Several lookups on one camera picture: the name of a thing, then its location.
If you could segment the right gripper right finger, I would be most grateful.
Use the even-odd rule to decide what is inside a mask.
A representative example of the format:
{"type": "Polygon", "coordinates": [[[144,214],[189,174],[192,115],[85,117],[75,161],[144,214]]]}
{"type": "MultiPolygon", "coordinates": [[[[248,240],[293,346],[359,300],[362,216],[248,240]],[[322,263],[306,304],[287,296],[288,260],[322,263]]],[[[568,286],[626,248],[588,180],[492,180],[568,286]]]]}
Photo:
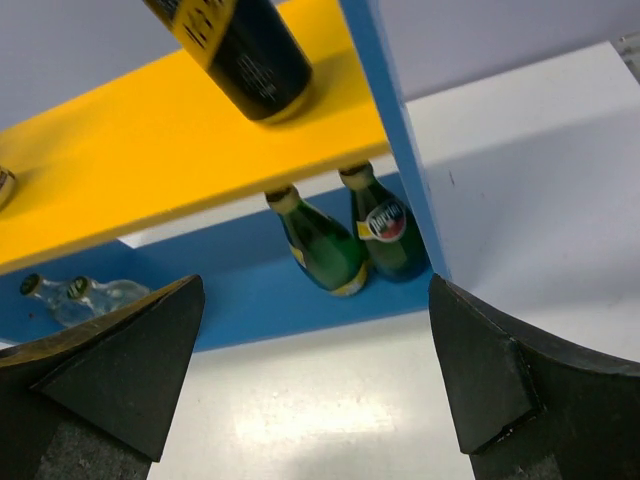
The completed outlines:
{"type": "Polygon", "coordinates": [[[638,363],[534,327],[439,275],[429,314],[475,478],[638,478],[638,363]]]}

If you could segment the black yellow can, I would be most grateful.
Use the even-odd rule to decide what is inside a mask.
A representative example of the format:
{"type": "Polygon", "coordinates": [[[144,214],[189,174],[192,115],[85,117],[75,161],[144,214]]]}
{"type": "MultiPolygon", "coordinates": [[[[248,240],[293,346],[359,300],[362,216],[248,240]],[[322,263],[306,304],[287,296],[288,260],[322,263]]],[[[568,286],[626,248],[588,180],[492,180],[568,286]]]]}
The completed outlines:
{"type": "Polygon", "coordinates": [[[248,120],[279,123],[304,107],[312,65],[272,2],[149,0],[146,6],[248,120]]]}

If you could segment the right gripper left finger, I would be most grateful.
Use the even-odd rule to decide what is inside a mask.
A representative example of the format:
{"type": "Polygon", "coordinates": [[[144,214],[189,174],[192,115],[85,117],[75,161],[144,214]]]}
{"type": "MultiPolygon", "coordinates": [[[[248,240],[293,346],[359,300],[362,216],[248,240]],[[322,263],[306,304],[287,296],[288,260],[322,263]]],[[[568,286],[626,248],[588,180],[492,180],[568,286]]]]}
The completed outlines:
{"type": "Polygon", "coordinates": [[[1,352],[4,479],[145,479],[160,460],[199,333],[190,275],[1,352]]]}

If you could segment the clear Chang bottle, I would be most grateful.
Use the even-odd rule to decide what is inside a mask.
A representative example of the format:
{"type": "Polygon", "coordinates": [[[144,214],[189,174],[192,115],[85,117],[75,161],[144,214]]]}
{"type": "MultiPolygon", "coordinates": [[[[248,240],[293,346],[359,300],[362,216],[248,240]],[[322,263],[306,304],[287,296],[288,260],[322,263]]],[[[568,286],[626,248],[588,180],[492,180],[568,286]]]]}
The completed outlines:
{"type": "Polygon", "coordinates": [[[95,316],[101,316],[146,297],[151,290],[127,279],[100,283],[87,276],[78,276],[70,282],[66,293],[70,300],[85,305],[95,316]]]}
{"type": "Polygon", "coordinates": [[[57,323],[71,328],[91,320],[93,314],[88,307],[68,297],[69,285],[69,280],[53,281],[38,273],[31,273],[22,280],[19,291],[23,296],[43,302],[57,323]]]}

